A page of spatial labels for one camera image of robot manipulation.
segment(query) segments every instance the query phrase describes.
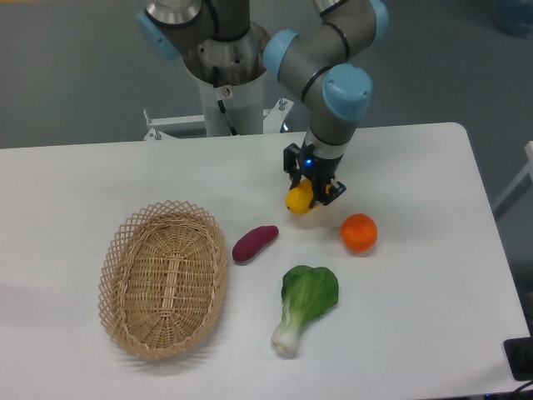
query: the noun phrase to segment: gray floor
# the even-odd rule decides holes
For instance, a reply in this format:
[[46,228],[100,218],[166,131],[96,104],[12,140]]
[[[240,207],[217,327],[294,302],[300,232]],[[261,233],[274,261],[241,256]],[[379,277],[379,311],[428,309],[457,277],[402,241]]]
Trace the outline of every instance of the gray floor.
[[[0,4],[0,148],[140,140],[143,108],[153,118],[201,113],[182,64],[157,59],[137,31],[143,4]],[[533,41],[502,32],[490,0],[386,4],[389,35],[353,60],[375,85],[364,125],[461,123],[494,200],[533,140]],[[312,2],[297,0],[252,0],[252,19],[302,35],[320,23]],[[266,105],[280,96],[291,97],[269,77]],[[530,191],[499,223],[521,291],[533,290],[532,206]]]

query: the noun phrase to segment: white stem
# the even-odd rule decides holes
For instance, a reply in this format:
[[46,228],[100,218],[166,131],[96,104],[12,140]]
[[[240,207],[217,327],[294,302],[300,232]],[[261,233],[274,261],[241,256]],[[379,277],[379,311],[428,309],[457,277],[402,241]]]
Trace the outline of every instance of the white stem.
[[283,318],[272,334],[272,346],[284,356],[293,355],[300,343],[300,323],[291,319],[288,307],[283,310]]

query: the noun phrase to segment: orange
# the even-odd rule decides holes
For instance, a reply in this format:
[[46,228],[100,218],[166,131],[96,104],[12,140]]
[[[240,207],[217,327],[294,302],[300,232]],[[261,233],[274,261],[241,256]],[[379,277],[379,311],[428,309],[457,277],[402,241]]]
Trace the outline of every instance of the orange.
[[302,215],[311,211],[309,204],[313,199],[313,188],[309,179],[304,179],[289,191],[285,205],[291,213]]
[[341,238],[353,252],[365,252],[376,244],[376,223],[365,214],[351,215],[341,225]]

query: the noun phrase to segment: cable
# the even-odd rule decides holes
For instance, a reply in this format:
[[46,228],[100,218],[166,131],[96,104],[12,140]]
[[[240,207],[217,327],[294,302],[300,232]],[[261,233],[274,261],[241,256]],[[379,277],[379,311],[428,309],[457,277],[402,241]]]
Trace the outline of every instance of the cable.
[[533,381],[529,381],[528,383],[524,383],[522,386],[517,387],[515,391],[511,393],[511,395],[509,396],[509,399],[515,400],[517,398],[523,398],[521,396],[521,391],[524,390],[525,388],[528,388],[531,385],[533,385]]
[[[213,88],[215,89],[219,87],[219,83],[218,83],[219,73],[220,73],[220,70],[218,69],[218,67],[213,67]],[[217,100],[217,105],[222,115],[226,118],[227,127],[230,128],[230,133],[232,134],[232,136],[239,136],[239,132],[237,132],[232,119],[227,113],[226,106],[224,106],[224,102],[222,100]]]

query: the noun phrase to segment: blue container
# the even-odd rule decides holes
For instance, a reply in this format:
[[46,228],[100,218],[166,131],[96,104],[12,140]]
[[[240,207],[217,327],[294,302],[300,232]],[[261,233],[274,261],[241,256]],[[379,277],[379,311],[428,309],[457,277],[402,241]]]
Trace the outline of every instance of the blue container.
[[498,24],[513,35],[533,38],[533,0],[495,0]]

